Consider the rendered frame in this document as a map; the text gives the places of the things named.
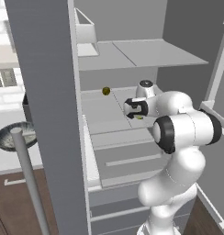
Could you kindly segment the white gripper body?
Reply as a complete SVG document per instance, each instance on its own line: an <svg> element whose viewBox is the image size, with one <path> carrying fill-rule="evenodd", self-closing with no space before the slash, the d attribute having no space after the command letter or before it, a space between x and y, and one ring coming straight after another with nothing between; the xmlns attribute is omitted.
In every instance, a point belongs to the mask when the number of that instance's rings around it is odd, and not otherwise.
<svg viewBox="0 0 224 235"><path fill-rule="evenodd" d="M130 119L135 117L146 117L148 111L148 104L144 97L128 98L123 104L123 112Z"/></svg>

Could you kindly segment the grey fridge shelf with fruit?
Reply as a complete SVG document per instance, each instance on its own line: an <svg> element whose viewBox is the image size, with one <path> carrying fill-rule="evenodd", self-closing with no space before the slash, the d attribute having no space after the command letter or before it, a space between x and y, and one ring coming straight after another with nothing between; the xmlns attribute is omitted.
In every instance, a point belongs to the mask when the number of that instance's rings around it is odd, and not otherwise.
<svg viewBox="0 0 224 235"><path fill-rule="evenodd" d="M109 95L101 90L82 91L82 109L91 134L142 129L152 126L155 117L130 119L123 114L123 104L136 96L136 87L113 88Z"/></svg>

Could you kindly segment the long white fridge door bin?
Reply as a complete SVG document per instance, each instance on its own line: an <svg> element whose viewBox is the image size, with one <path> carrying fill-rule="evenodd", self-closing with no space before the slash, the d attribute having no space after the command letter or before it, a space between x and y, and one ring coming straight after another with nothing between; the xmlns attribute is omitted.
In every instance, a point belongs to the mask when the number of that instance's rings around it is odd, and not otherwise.
<svg viewBox="0 0 224 235"><path fill-rule="evenodd" d="M98 191L102 189L100 182L100 175L95 159L95 153L87 125L86 116L83 116L84 125L84 149L85 149L85 161L87 171L87 184L90 192Z"/></svg>

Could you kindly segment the grey fridge crisper drawer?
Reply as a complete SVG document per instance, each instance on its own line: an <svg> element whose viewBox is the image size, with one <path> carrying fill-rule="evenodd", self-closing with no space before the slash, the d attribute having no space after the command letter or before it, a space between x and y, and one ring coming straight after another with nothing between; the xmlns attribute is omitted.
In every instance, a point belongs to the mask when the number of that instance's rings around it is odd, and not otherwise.
<svg viewBox="0 0 224 235"><path fill-rule="evenodd" d="M149 178L160 171L168 158L106 166L106 162L162 154L147 129L135 129L91 136L96 163L103 187L128 184Z"/></svg>

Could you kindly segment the grey fridge door with bins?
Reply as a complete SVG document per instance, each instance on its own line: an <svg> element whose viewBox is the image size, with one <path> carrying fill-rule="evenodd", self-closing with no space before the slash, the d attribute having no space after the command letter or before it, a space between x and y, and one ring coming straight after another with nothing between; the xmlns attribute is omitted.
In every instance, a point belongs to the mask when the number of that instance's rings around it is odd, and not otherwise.
<svg viewBox="0 0 224 235"><path fill-rule="evenodd" d="M5 0L60 235L91 235L73 0Z"/></svg>

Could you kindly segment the grey fridge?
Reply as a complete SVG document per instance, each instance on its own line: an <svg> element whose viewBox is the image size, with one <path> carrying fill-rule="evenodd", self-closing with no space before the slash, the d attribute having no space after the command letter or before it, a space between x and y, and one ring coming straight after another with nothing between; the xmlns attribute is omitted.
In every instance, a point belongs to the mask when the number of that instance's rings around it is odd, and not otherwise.
<svg viewBox="0 0 224 235"><path fill-rule="evenodd" d="M83 91L134 86L141 78L161 90L178 88L198 106L207 90L223 34L224 0L73 0L95 23L100 41L163 39L207 64L80 71Z"/></svg>

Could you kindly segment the grey fridge door with rails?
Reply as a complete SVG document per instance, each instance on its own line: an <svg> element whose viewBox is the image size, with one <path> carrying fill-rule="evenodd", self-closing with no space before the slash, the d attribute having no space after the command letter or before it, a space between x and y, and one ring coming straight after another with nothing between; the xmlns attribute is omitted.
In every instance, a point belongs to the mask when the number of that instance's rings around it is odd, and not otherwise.
<svg viewBox="0 0 224 235"><path fill-rule="evenodd" d="M207 168L197 184L198 196L224 234L224 34L200 107L219 119L222 137L216 144L202 148L207 155Z"/></svg>

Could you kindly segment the grey fridge freezer drawer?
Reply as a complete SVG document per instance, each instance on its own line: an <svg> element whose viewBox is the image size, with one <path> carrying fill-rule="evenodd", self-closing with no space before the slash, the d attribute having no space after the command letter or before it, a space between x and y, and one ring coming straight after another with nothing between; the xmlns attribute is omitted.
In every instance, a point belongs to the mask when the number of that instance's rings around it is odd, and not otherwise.
<svg viewBox="0 0 224 235"><path fill-rule="evenodd" d="M90 209L92 217L96 217L136 207L143 207L137 197L90 207ZM145 222L149 214L150 210L145 210L126 216L92 222L92 235L136 235L140 225Z"/></svg>

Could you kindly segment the dark grey countertop appliance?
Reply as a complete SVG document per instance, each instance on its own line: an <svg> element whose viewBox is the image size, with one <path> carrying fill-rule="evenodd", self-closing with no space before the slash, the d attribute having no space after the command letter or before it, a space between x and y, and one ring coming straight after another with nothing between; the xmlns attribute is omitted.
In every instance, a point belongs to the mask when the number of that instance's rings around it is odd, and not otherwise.
<svg viewBox="0 0 224 235"><path fill-rule="evenodd" d="M24 110L24 115L25 115L26 121L33 123L29 104L28 104L27 93L24 94L23 101L22 101L22 107Z"/></svg>

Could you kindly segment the brown wooden cupboard drawer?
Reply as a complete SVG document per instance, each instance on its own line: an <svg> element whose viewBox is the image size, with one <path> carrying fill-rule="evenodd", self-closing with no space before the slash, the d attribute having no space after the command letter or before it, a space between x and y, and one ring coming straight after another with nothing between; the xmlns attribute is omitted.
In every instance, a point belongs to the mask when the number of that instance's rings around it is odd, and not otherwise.
<svg viewBox="0 0 224 235"><path fill-rule="evenodd" d="M50 235L59 235L44 170L35 170L34 174L49 224ZM0 175L0 219L2 224L0 234L42 235L27 184L5 185L5 179L12 182L23 178L22 172Z"/></svg>

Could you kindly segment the window with white frame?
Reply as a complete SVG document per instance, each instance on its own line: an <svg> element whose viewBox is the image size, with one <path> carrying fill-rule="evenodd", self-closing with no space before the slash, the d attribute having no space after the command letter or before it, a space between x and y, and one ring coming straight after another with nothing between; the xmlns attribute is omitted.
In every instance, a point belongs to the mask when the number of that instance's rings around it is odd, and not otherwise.
<svg viewBox="0 0 224 235"><path fill-rule="evenodd" d="M0 85L4 87L16 86L15 70L20 71L17 52L6 6L0 0Z"/></svg>

